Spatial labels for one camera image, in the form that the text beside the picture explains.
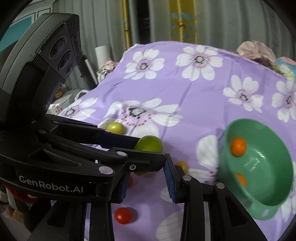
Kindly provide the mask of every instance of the bowl rim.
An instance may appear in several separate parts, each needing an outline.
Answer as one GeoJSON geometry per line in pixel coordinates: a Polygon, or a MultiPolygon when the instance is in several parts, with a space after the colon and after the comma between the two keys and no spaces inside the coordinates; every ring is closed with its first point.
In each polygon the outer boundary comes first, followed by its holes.
{"type": "Polygon", "coordinates": [[[232,121],[228,126],[227,126],[227,128],[226,128],[226,130],[225,130],[225,132],[224,132],[224,137],[223,137],[223,146],[222,146],[222,149],[224,149],[224,151],[225,151],[225,155],[226,155],[226,163],[227,163],[227,165],[229,166],[229,170],[230,170],[230,172],[231,172],[231,175],[232,175],[232,177],[235,179],[235,181],[236,181],[236,183],[238,184],[238,186],[240,187],[240,189],[243,191],[243,193],[244,193],[244,195],[248,198],[248,199],[251,199],[251,202],[253,203],[254,201],[255,202],[258,202],[258,203],[260,203],[260,204],[262,204],[262,205],[264,205],[264,206],[266,206],[266,207],[280,207],[282,204],[284,204],[285,203],[285,201],[287,200],[287,198],[289,197],[289,195],[290,195],[290,193],[291,193],[291,190],[292,190],[292,187],[293,187],[293,182],[294,182],[294,171],[293,171],[293,161],[292,161],[292,158],[291,158],[291,155],[290,155],[290,152],[289,152],[289,150],[288,150],[288,148],[287,148],[287,146],[285,145],[285,143],[284,143],[284,141],[271,129],[271,128],[269,128],[269,126],[267,126],[267,125],[265,125],[265,124],[263,124],[262,122],[259,122],[259,121],[257,121],[257,120],[254,120],[254,119],[249,119],[249,118],[240,118],[240,119],[236,119],[236,120],[234,120],[234,121],[232,121]],[[290,184],[290,189],[289,189],[289,192],[287,193],[287,195],[285,196],[285,198],[280,202],[280,203],[278,203],[278,204],[276,204],[276,205],[273,205],[273,206],[269,206],[269,205],[266,205],[266,204],[264,204],[264,203],[262,203],[262,202],[260,202],[259,200],[257,200],[250,192],[248,192],[247,190],[246,190],[246,188],[241,184],[241,182],[238,180],[238,178],[237,178],[237,176],[236,176],[236,173],[232,170],[232,167],[231,167],[231,165],[229,165],[229,161],[228,161],[228,156],[233,156],[232,154],[231,154],[231,152],[230,152],[230,149],[229,148],[225,148],[226,147],[226,145],[227,145],[227,138],[226,138],[226,136],[228,135],[228,133],[229,133],[229,130],[230,130],[230,128],[233,126],[233,124],[235,124],[236,122],[239,122],[239,121],[243,121],[243,120],[247,120],[247,121],[252,121],[252,122],[256,122],[256,123],[259,123],[259,124],[261,124],[261,125],[263,125],[263,126],[265,126],[265,127],[267,127],[272,133],[274,133],[275,134],[275,136],[283,143],[283,145],[284,145],[284,147],[285,147],[285,149],[287,150],[287,153],[288,153],[288,155],[289,155],[289,159],[290,159],[290,164],[291,164],[291,170],[292,170],[292,180],[291,180],[291,184],[290,184]]]}

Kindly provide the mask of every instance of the green tomato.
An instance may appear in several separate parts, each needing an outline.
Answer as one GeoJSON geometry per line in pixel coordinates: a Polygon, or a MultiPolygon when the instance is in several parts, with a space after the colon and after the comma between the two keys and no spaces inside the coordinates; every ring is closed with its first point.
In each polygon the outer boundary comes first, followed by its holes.
{"type": "Polygon", "coordinates": [[[156,136],[142,137],[134,147],[135,150],[163,152],[163,143],[156,136]]]}
{"type": "Polygon", "coordinates": [[[125,128],[121,123],[112,122],[107,126],[107,130],[114,134],[123,134],[125,131],[125,128]]]}

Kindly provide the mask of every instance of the bowl handle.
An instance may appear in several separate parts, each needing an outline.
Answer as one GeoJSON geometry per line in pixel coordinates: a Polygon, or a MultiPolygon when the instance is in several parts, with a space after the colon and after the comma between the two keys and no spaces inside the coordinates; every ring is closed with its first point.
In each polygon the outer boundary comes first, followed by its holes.
{"type": "Polygon", "coordinates": [[[257,220],[268,220],[275,216],[278,209],[279,206],[267,206],[260,202],[253,202],[248,212],[257,220]]]}

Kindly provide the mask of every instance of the silver rivet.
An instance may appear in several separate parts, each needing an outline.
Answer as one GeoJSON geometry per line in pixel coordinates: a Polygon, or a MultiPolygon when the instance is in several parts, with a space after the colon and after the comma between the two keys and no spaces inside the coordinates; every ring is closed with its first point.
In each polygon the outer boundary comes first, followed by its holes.
{"type": "Polygon", "coordinates": [[[112,168],[106,167],[106,166],[100,166],[99,171],[103,174],[112,174],[113,173],[112,168]]]}
{"type": "Polygon", "coordinates": [[[136,169],[136,165],[135,164],[132,164],[131,166],[130,166],[130,169],[133,171],[133,170],[135,170],[136,169]]]}
{"type": "Polygon", "coordinates": [[[217,188],[223,189],[225,185],[223,183],[217,183],[216,184],[217,188]]]}
{"type": "Polygon", "coordinates": [[[191,177],[189,175],[184,175],[183,179],[184,179],[184,181],[190,181],[191,177]]]}
{"type": "Polygon", "coordinates": [[[122,152],[122,151],[118,151],[116,152],[118,155],[121,155],[121,156],[126,156],[126,153],[122,152]]]}

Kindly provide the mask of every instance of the red tomato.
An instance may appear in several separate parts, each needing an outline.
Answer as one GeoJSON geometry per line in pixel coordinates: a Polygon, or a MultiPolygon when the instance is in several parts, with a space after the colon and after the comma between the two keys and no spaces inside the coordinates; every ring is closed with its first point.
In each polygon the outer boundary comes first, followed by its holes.
{"type": "Polygon", "coordinates": [[[133,177],[130,176],[129,180],[128,180],[128,188],[130,188],[133,185],[133,177]]]}
{"type": "Polygon", "coordinates": [[[120,207],[115,211],[115,219],[120,224],[128,224],[131,222],[133,215],[131,211],[125,207],[120,207]]]}

